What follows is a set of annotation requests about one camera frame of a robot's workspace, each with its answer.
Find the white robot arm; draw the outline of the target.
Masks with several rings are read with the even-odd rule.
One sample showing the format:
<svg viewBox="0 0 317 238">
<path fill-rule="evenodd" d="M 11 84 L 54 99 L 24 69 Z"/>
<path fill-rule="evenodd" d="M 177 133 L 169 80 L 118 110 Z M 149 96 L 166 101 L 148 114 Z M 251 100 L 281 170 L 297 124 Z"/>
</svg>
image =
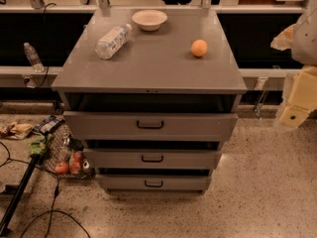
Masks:
<svg viewBox="0 0 317 238">
<path fill-rule="evenodd" d="M 270 46 L 291 49 L 292 58 L 303 64 L 278 117 L 280 125 L 297 128 L 317 108 L 317 0 L 308 0 L 298 21 L 278 34 Z"/>
</svg>

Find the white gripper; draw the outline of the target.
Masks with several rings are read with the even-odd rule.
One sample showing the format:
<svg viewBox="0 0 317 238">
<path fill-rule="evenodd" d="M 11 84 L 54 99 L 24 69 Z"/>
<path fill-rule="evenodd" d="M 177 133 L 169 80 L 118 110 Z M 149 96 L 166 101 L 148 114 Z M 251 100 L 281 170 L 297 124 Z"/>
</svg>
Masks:
<svg viewBox="0 0 317 238">
<path fill-rule="evenodd" d="M 285 51 L 292 47 L 292 24 L 280 32 L 270 43 L 273 49 Z M 276 112 L 276 129 L 296 129 L 317 109 L 317 67 L 305 65 L 300 72 L 284 81 L 283 101 Z"/>
</svg>

